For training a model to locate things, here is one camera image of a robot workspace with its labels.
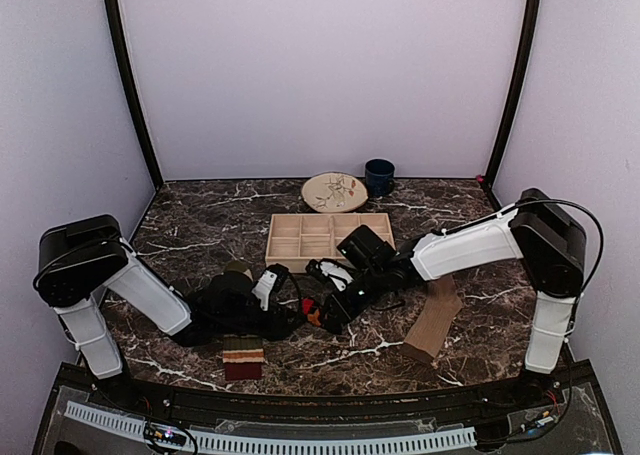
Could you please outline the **black argyle sock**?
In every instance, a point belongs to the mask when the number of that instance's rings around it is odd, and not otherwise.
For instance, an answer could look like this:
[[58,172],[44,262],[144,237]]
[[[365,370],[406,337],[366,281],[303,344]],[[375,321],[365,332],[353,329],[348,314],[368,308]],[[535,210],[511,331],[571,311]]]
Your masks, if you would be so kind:
[[316,327],[324,326],[325,310],[324,307],[315,299],[302,299],[302,313],[311,325]]

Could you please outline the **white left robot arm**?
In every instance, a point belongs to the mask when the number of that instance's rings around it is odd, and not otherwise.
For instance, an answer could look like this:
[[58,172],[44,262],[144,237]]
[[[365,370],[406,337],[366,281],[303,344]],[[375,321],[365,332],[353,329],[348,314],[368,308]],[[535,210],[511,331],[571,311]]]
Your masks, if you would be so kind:
[[105,214],[44,232],[33,287],[62,321],[92,375],[103,380],[103,396],[120,411],[131,411],[141,402],[141,390],[123,374],[126,363],[94,291],[114,292],[178,345],[197,347],[223,335],[289,337],[304,322],[302,310],[271,297],[290,277],[279,264],[258,280],[226,270],[205,288],[183,295],[141,259],[118,221]]

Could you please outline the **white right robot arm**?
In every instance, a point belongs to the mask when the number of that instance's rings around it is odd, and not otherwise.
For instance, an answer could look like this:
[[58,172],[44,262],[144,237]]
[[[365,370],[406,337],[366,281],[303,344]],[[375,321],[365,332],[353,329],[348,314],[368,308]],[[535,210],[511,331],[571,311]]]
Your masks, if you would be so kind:
[[568,205],[531,188],[495,213],[454,228],[434,229],[398,249],[360,225],[337,247],[349,268],[329,259],[308,264],[308,272],[334,286],[308,317],[338,334],[386,293],[493,262],[519,260],[537,298],[524,360],[527,373],[511,385],[510,399],[530,409],[549,391],[546,375],[556,368],[590,279],[584,273],[586,232],[566,212]]

